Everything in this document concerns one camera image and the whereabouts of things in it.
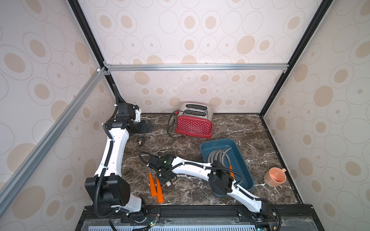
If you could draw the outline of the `wooden handle sickle diagonal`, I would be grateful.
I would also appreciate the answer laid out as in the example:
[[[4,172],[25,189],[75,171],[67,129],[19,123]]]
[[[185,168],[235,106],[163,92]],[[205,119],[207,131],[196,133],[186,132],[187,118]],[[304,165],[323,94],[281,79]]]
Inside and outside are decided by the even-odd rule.
[[[214,167],[222,167],[223,165],[217,160],[218,158],[218,153],[219,153],[219,150],[217,150],[217,152],[215,153],[214,155],[214,161],[212,163],[212,166]]]

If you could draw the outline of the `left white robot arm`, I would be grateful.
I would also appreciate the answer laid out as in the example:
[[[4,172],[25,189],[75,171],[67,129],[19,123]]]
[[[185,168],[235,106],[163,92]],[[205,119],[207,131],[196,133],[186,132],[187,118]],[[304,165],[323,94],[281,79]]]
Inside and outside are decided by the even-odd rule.
[[[129,137],[151,133],[152,123],[141,118],[139,106],[123,100],[115,85],[113,93],[116,100],[114,113],[102,124],[108,137],[103,157],[94,176],[85,182],[98,218],[108,218],[119,212],[143,211],[142,199],[131,193],[129,183],[122,178],[121,168]]]

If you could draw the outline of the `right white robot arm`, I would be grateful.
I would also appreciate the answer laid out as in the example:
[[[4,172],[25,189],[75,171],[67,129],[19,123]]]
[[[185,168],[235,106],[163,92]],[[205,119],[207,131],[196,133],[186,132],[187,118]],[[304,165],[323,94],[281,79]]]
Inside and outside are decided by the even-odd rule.
[[[256,220],[273,218],[273,230],[281,228],[281,216],[275,205],[267,199],[257,197],[241,185],[243,176],[222,165],[221,162],[199,163],[185,160],[174,155],[164,157],[150,155],[149,160],[142,160],[147,167],[157,173],[157,179],[165,184],[178,174],[197,177],[209,183],[211,190],[218,196],[230,196],[244,205],[255,215]]]

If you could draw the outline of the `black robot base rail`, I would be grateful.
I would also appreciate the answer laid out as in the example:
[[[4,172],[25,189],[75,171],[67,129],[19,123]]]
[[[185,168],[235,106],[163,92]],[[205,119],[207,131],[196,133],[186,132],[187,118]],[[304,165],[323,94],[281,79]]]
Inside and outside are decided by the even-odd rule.
[[[266,216],[243,206],[145,206],[138,213],[99,218],[86,207],[77,231],[322,231],[312,205],[277,205]]]

